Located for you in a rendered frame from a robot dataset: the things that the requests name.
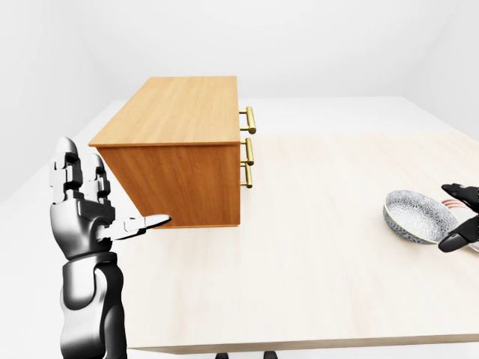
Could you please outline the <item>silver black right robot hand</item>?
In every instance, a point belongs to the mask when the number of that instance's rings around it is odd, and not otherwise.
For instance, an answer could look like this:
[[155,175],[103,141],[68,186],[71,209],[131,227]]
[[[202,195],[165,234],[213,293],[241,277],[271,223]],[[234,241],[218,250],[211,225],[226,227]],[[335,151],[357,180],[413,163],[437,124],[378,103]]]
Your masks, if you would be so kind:
[[476,213],[475,217],[464,221],[439,243],[439,249],[448,253],[479,241],[479,188],[452,183],[443,184],[442,189]]

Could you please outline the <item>wooden cabinet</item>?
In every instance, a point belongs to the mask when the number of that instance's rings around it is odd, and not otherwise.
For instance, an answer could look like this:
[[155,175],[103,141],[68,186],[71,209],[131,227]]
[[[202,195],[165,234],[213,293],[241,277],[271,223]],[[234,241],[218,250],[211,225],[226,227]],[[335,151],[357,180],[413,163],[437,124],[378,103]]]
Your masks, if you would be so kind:
[[143,216],[237,226],[239,124],[235,77],[152,77],[90,144]]

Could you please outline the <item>patterned black white bowl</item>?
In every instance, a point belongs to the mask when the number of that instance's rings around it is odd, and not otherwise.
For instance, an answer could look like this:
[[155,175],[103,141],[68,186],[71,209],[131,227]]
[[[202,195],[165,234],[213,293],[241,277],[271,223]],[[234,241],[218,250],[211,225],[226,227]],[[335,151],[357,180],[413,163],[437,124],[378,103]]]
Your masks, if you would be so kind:
[[386,224],[399,237],[423,245],[437,245],[459,225],[445,205],[409,190],[388,193],[382,213]]

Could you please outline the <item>white plate with red rings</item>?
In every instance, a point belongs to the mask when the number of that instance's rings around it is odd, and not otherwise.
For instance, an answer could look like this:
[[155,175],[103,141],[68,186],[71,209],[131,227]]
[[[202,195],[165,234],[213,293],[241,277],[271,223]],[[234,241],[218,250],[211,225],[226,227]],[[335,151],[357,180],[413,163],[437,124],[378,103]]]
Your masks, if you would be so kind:
[[467,207],[467,205],[457,199],[452,198],[443,200],[442,204],[444,204],[455,215],[455,217],[459,221],[459,224],[476,216],[476,213],[474,211],[472,211],[470,208]]

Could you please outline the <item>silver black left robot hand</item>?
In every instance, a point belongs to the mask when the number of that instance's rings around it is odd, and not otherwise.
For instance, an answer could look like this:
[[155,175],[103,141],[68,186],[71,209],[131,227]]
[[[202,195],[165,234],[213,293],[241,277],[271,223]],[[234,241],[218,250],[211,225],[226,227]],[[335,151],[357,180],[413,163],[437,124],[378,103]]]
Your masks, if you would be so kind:
[[140,236],[171,220],[165,214],[116,219],[108,199],[111,188],[103,160],[92,153],[83,171],[76,145],[67,137],[58,140],[50,186],[52,232],[69,260],[108,252],[114,240]]

